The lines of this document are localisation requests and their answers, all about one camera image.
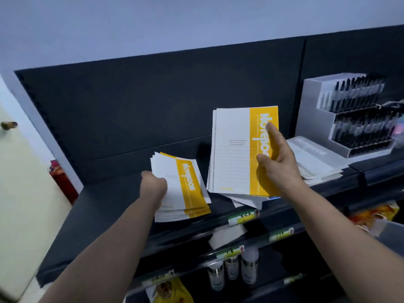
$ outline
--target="stack of notebooks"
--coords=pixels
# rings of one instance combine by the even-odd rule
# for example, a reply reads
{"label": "stack of notebooks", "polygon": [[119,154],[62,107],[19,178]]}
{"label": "stack of notebooks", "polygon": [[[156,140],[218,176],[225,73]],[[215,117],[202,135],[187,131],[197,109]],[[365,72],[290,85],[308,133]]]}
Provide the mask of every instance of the stack of notebooks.
{"label": "stack of notebooks", "polygon": [[207,189],[261,209],[279,192],[259,167],[258,153],[271,156],[267,122],[278,127],[278,107],[216,109],[213,111],[212,150]]}
{"label": "stack of notebooks", "polygon": [[155,152],[151,171],[167,180],[167,193],[154,216],[155,222],[171,222],[210,214],[211,203],[198,165],[184,159]]}
{"label": "stack of notebooks", "polygon": [[287,140],[295,154],[300,175],[309,186],[335,180],[348,160],[311,140],[297,136]]}

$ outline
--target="price tag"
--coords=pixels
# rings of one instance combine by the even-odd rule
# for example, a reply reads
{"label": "price tag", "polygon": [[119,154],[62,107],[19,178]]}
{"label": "price tag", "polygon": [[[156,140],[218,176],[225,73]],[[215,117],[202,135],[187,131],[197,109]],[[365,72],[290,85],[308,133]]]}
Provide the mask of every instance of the price tag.
{"label": "price tag", "polygon": [[295,282],[297,280],[300,280],[302,277],[303,277],[303,275],[301,273],[299,273],[298,275],[289,276],[288,278],[283,279],[283,284],[288,285],[288,284],[293,283],[293,282]]}
{"label": "price tag", "polygon": [[289,228],[289,229],[284,229],[278,232],[275,232],[273,234],[270,235],[270,243],[273,243],[275,241],[284,239],[286,237],[289,237],[293,235],[293,228]]}
{"label": "price tag", "polygon": [[145,280],[142,282],[143,287],[150,287],[151,285],[161,284],[167,280],[171,280],[174,277],[174,270],[169,270],[169,272],[157,275],[149,280]]}
{"label": "price tag", "polygon": [[240,245],[237,248],[233,249],[228,249],[226,251],[222,251],[216,254],[216,258],[219,260],[223,260],[232,256],[235,256],[237,254],[240,254],[241,252],[244,252],[244,244]]}
{"label": "price tag", "polygon": [[250,221],[250,220],[258,218],[258,217],[259,217],[259,210],[250,209],[245,212],[235,214],[233,216],[229,216],[229,217],[227,217],[227,220],[229,221],[229,226],[233,226],[233,225],[245,223],[247,221]]}

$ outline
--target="cream door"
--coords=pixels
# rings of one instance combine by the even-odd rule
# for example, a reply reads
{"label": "cream door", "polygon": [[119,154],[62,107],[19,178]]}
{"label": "cream door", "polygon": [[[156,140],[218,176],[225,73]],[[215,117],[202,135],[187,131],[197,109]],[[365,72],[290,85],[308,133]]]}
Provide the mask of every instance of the cream door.
{"label": "cream door", "polygon": [[[0,83],[0,96],[3,102],[15,100],[4,83]],[[12,121],[0,104],[0,122]],[[70,209],[19,128],[0,128],[1,295],[20,298]]]}

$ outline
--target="brass door handle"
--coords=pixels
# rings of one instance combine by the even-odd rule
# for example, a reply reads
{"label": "brass door handle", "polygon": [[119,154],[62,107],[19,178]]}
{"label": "brass door handle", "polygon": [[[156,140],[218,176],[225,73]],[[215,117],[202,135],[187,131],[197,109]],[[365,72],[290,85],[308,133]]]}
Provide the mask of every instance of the brass door handle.
{"label": "brass door handle", "polygon": [[2,123],[0,123],[0,126],[2,127],[3,130],[8,131],[11,128],[18,127],[18,123],[15,121],[3,121]]}

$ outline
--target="person's left arm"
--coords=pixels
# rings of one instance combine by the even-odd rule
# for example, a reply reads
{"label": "person's left arm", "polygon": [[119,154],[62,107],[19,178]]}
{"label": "person's left arm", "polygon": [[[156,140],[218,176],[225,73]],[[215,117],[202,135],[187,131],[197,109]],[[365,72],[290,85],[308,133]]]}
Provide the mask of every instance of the person's left arm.
{"label": "person's left arm", "polygon": [[164,178],[142,172],[139,199],[68,265],[39,303],[121,303],[166,191]]}

